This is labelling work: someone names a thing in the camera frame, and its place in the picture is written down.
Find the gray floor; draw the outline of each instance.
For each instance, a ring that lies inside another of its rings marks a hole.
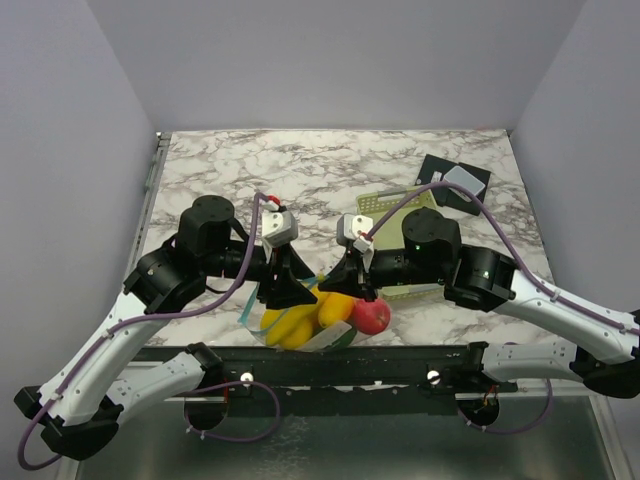
[[[534,418],[543,399],[503,401],[496,426]],[[613,478],[586,397],[561,397],[551,418],[527,434],[501,437],[458,417],[287,418],[271,438],[233,445],[185,433],[182,404],[132,420],[81,467],[91,480],[606,480]],[[248,434],[267,419],[229,420]]]

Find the clear plastic bag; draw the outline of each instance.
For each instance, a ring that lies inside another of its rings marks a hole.
[[[283,310],[257,307],[256,285],[238,322],[268,347],[304,352],[346,348],[388,328],[391,311],[384,300],[367,304],[340,293],[320,292],[322,278],[301,281],[316,296],[316,304]]]

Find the yellow fruit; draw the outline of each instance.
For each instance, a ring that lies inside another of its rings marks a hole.
[[[334,323],[344,322],[351,315],[354,305],[352,297],[331,293],[318,312],[318,323],[322,328],[328,328]]]
[[[313,320],[304,318],[289,335],[280,340],[280,346],[285,350],[295,350],[301,347],[313,336]]]
[[[312,317],[329,297],[329,293],[320,292],[317,286],[313,287],[311,293],[318,299],[313,305],[298,305],[287,309],[286,312],[284,310],[267,310],[264,313],[260,321],[260,328],[265,329],[273,325],[265,337],[265,344],[268,347],[279,344],[303,318]]]

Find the marble table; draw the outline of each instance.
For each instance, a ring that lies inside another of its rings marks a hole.
[[[485,204],[513,240],[525,262],[551,280],[536,222],[504,130],[484,131],[203,131],[179,132],[171,139],[165,169],[144,242],[157,248],[178,226],[183,210],[201,195],[230,199],[248,228],[256,189],[277,195],[295,213],[300,237],[294,246],[315,271],[328,272],[343,253],[334,241],[342,213],[356,212],[363,193],[413,185],[424,156],[430,153],[490,170]],[[484,217],[441,208],[461,226],[463,241],[506,253]],[[230,283],[212,279],[223,288]],[[219,310],[188,320],[174,320],[149,345],[259,345],[237,323],[253,289],[243,286]],[[203,295],[190,307],[210,303]],[[457,308],[441,297],[392,303],[391,328],[368,345],[535,343],[554,337],[511,317]]]

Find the plastic basket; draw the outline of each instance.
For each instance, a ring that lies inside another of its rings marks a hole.
[[[382,218],[393,206],[395,206],[405,195],[416,191],[420,187],[396,188],[385,190],[384,192],[368,193],[356,198],[358,213],[373,218],[374,223]],[[392,216],[383,227],[376,233],[373,244],[376,250],[389,250],[403,248],[402,221],[408,213],[422,207],[437,210],[437,204],[431,192],[424,192],[407,203],[403,208]],[[401,285],[395,287],[384,287],[380,289],[380,295],[386,300],[398,300],[401,298],[414,297],[418,295],[442,295],[440,285]]]

